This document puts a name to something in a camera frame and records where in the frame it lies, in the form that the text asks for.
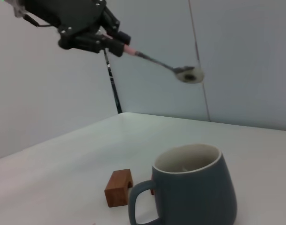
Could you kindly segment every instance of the mug handle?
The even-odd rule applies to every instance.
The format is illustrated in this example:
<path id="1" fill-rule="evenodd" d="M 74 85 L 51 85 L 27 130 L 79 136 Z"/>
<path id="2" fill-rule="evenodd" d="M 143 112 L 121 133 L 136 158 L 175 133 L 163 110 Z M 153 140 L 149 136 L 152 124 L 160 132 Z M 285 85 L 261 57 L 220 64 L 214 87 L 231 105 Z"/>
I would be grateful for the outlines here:
<path id="1" fill-rule="evenodd" d="M 128 214 L 131 225 L 161 225 L 159 218 L 146 224 L 138 224 L 135 218 L 135 203 L 139 194 L 150 189 L 155 189 L 155 182 L 153 180 L 144 181 L 133 187 L 128 203 Z"/>

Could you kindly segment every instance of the black cable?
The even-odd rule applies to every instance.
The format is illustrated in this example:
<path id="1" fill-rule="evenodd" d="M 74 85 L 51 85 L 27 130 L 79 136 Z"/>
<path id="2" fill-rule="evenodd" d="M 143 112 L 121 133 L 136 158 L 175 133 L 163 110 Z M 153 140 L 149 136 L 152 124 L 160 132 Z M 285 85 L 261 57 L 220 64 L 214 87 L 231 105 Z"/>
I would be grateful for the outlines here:
<path id="1" fill-rule="evenodd" d="M 107 56 L 106 50 L 104 50 L 103 52 L 104 52 L 105 61 L 106 61 L 106 64 L 107 64 L 107 69 L 108 69 L 108 72 L 109 72 L 109 75 L 110 75 L 111 87 L 112 87 L 112 90 L 113 90 L 117 111 L 118 111 L 118 114 L 120 114 L 123 111 L 122 111 L 122 108 L 121 108 L 121 104 L 120 104 L 118 92 L 117 92 L 117 89 L 116 89 L 114 77 L 113 77 L 113 74 L 112 74 L 112 71 L 111 71 L 111 68 L 110 68 L 109 58 Z"/>
<path id="2" fill-rule="evenodd" d="M 38 27 L 52 27 L 52 25 L 46 24 L 46 25 L 39 25 Z"/>
<path id="3" fill-rule="evenodd" d="M 35 21 L 33 18 L 31 18 L 29 15 L 25 14 L 23 16 L 23 19 L 26 20 L 27 22 L 31 23 L 32 25 L 34 25 L 35 27 L 52 27 L 49 24 L 46 25 L 40 25 L 37 21 Z"/>

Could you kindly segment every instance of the ceramic mug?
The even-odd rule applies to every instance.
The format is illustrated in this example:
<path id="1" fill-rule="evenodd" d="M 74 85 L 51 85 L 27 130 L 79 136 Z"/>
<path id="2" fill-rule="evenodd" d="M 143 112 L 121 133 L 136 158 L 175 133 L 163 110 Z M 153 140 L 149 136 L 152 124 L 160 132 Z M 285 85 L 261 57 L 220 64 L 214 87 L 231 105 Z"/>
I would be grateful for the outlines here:
<path id="1" fill-rule="evenodd" d="M 152 180 L 136 185 L 129 197 L 131 225 L 138 225 L 135 203 L 153 189 L 159 218 L 146 225 L 233 225 L 237 214 L 235 190 L 222 152 L 194 144 L 161 154 Z"/>

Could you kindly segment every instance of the small wooden block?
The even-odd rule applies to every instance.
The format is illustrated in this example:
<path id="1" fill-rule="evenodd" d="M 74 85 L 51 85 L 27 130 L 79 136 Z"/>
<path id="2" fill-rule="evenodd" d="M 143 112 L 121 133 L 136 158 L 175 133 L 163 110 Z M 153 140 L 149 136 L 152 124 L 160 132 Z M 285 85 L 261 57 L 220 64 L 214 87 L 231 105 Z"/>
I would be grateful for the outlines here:
<path id="1" fill-rule="evenodd" d="M 130 169 L 114 171 L 104 190 L 110 208 L 128 205 L 128 189 L 133 187 Z"/>

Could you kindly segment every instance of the spoon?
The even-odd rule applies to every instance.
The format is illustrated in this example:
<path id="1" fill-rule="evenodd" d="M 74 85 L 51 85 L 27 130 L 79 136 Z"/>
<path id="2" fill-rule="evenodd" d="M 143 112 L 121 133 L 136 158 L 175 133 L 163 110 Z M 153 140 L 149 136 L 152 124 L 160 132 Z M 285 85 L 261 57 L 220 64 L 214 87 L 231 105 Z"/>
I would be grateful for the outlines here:
<path id="1" fill-rule="evenodd" d="M 138 56 L 140 58 L 143 58 L 145 60 L 148 60 L 150 62 L 156 63 L 162 67 L 165 67 L 166 69 L 172 71 L 176 78 L 184 83 L 201 83 L 204 79 L 204 73 L 201 68 L 198 67 L 170 67 L 165 63 L 162 63 L 158 60 L 155 60 L 127 45 L 124 46 L 124 52 L 132 55 L 132 56 Z"/>

